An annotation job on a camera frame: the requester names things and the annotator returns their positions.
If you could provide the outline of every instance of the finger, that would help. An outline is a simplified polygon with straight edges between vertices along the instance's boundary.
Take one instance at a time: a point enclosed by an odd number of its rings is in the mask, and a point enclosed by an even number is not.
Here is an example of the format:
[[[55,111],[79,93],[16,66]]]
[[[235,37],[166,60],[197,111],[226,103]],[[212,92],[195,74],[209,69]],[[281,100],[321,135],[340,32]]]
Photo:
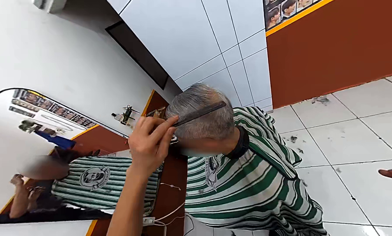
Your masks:
[[[150,134],[154,127],[157,127],[164,122],[165,120],[161,118],[147,117],[141,127],[141,132]]]
[[[168,118],[152,132],[152,134],[150,135],[150,140],[154,143],[158,143],[164,136],[165,132],[167,132],[168,128],[170,128],[177,120],[178,116]]]
[[[164,136],[159,143],[157,158],[164,160],[167,157],[169,144],[176,129],[177,128],[175,127],[169,127],[167,132],[164,133]]]

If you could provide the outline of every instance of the bottle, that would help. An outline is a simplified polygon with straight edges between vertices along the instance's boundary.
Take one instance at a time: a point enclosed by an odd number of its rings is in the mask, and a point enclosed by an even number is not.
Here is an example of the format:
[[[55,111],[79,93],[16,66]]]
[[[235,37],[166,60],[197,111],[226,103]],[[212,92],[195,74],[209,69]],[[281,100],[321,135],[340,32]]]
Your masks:
[[[112,113],[112,116],[118,121],[123,121],[123,115]]]

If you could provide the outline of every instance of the mirror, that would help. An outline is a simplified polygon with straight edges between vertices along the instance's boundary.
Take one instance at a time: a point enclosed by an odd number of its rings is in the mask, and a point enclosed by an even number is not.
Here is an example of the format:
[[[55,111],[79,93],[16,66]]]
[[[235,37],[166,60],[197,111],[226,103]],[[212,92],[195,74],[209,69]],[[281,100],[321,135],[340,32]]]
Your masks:
[[[0,92],[0,223],[110,218],[128,149],[125,137],[42,94]],[[148,214],[155,195],[146,195]]]

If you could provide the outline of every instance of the white tiled floor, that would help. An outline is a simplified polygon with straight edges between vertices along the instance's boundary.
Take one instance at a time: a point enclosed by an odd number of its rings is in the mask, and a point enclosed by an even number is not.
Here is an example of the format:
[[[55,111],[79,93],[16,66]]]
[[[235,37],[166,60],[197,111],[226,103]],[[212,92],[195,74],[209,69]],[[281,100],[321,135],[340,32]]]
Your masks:
[[[331,236],[392,236],[392,179],[378,173],[392,168],[392,77],[326,98],[275,109],[275,127],[303,158],[298,175]],[[210,230],[187,235],[265,235]]]

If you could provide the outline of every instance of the brown wall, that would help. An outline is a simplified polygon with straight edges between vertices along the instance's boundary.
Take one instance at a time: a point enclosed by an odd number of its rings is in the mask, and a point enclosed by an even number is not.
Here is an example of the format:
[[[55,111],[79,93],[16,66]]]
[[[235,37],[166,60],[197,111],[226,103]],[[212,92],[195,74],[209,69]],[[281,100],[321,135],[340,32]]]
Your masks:
[[[392,0],[334,0],[267,36],[273,107],[392,74]]]

